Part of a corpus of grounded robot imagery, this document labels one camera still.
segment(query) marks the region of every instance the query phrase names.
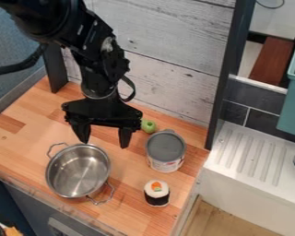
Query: wooden wall panel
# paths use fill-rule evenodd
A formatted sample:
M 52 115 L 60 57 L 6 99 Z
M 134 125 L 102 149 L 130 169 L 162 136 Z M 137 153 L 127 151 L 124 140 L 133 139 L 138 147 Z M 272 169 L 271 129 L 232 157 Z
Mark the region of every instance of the wooden wall panel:
M 86 1 L 126 50 L 219 76 L 233 9 L 216 2 L 234 1 Z
M 78 66 L 65 51 L 69 79 L 79 83 Z M 192 123 L 207 126 L 213 106 L 218 77 L 195 72 L 135 53 L 127 53 L 131 71 L 127 74 L 136 84 L 134 102 Z M 122 94 L 131 89 L 120 82 Z
M 86 0 L 129 53 L 136 103 L 208 125 L 235 0 Z M 71 80 L 80 73 L 70 53 Z M 126 85 L 120 90 L 127 93 Z

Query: stainless steel pot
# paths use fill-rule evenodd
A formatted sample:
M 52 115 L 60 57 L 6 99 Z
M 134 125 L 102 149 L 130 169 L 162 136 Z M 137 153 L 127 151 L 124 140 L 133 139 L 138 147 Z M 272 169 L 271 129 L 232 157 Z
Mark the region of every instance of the stainless steel pot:
M 53 157 L 53 147 L 65 145 Z M 51 159 L 45 173 L 49 187 L 58 195 L 66 198 L 85 196 L 93 204 L 100 205 L 110 201 L 114 188 L 107 179 L 111 172 L 111 162 L 100 148 L 89 144 L 68 146 L 66 143 L 50 146 L 47 156 Z M 96 201 L 89 195 L 96 195 L 105 185 L 111 188 L 108 199 Z

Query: gray carpet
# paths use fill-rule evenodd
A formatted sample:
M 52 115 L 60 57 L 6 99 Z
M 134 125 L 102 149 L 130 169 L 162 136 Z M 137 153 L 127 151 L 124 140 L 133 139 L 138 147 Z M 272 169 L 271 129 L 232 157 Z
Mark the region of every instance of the gray carpet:
M 35 51 L 38 45 L 37 42 L 24 36 L 10 16 L 0 8 L 0 65 L 14 64 L 24 60 Z M 32 68 L 0 76 L 0 99 L 42 66 L 41 59 Z

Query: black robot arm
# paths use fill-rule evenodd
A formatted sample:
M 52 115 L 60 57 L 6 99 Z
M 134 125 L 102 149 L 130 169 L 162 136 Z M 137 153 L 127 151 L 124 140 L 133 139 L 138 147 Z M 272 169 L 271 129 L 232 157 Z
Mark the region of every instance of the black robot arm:
M 56 42 L 71 50 L 82 75 L 84 100 L 64 103 L 65 119 L 81 142 L 88 143 L 92 124 L 119 128 L 121 148 L 140 129 L 142 112 L 124 102 L 135 96 L 124 74 L 129 61 L 110 28 L 82 0 L 0 0 L 0 6 L 22 32 L 40 43 Z M 122 79 L 134 90 L 128 99 L 118 92 Z

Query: cable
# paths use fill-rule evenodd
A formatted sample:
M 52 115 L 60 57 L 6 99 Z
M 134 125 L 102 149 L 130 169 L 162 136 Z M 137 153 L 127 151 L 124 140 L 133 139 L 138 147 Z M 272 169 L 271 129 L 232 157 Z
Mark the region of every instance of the cable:
M 32 55 L 30 55 L 21 63 L 1 66 L 0 76 L 4 74 L 9 74 L 9 73 L 17 72 L 20 70 L 24 70 L 34 66 L 38 62 L 43 52 L 46 50 L 47 46 L 48 46 L 47 44 L 41 44 Z
M 286 0 L 282 0 L 282 3 L 279 6 L 266 6 L 264 4 L 261 4 L 259 1 L 256 1 L 256 3 L 259 4 L 260 6 L 263 6 L 268 9 L 278 9 L 278 8 L 283 7 L 286 4 Z

